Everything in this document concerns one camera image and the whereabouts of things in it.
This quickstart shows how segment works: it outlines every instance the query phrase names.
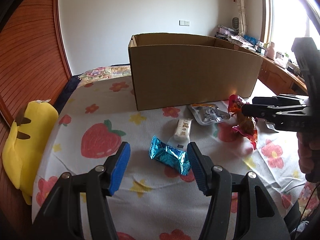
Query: pink bottle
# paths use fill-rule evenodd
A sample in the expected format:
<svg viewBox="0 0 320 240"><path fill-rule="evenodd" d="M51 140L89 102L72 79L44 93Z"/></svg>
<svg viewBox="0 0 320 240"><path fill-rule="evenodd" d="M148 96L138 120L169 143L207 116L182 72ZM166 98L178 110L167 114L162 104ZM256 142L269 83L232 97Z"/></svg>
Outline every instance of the pink bottle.
<svg viewBox="0 0 320 240"><path fill-rule="evenodd" d="M274 49L275 44L274 44L274 42L269 42L268 44L270 44L270 46L267 47L267 52L266 52L265 55L266 55L267 58L275 60L275 55L276 55L275 49Z"/></svg>

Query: cardboard box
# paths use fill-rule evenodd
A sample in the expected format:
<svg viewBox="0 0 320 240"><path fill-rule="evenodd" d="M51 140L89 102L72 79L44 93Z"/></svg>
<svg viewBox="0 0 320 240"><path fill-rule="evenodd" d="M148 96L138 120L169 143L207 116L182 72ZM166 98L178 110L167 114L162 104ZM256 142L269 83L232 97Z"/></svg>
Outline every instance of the cardboard box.
<svg viewBox="0 0 320 240"><path fill-rule="evenodd" d="M191 34L132 36L128 50L137 109L249 97L262 57L222 41Z"/></svg>

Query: red candy wrapper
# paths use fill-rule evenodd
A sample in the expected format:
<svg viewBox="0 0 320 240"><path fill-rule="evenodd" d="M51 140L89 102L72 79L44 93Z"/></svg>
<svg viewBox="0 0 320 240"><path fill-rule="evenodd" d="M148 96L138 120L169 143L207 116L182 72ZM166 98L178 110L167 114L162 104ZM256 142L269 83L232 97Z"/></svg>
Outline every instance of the red candy wrapper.
<svg viewBox="0 0 320 240"><path fill-rule="evenodd" d="M228 112L233 113L231 116L236 115L238 122L238 125L232 127L232 129L239 132L242 136L247 137L255 150L258 142L257 123L253 117L244 116L242 114L241 107L244 104L247 104L246 101L238 95L231 95L229 97Z"/></svg>

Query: white wall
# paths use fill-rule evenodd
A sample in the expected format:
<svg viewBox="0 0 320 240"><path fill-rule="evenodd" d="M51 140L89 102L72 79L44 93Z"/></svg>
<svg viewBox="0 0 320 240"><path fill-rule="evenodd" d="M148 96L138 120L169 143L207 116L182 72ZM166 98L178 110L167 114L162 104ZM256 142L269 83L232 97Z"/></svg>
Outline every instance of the white wall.
<svg viewBox="0 0 320 240"><path fill-rule="evenodd" d="M214 35L237 17L233 0L59 0L60 25L72 74L129 63L133 34ZM190 26L179 26L179 20Z"/></svg>
<svg viewBox="0 0 320 240"><path fill-rule="evenodd" d="M248 35L257 39L261 36L262 0L247 0L245 7Z"/></svg>

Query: curtain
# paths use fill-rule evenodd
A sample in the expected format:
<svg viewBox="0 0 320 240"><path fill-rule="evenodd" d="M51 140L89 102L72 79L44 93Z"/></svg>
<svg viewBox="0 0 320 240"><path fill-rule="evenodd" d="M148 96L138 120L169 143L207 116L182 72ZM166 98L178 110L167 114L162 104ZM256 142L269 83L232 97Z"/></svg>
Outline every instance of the curtain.
<svg viewBox="0 0 320 240"><path fill-rule="evenodd" d="M243 36L247 34L247 20L245 16L245 4L246 0L236 0L239 12L239 35Z"/></svg>

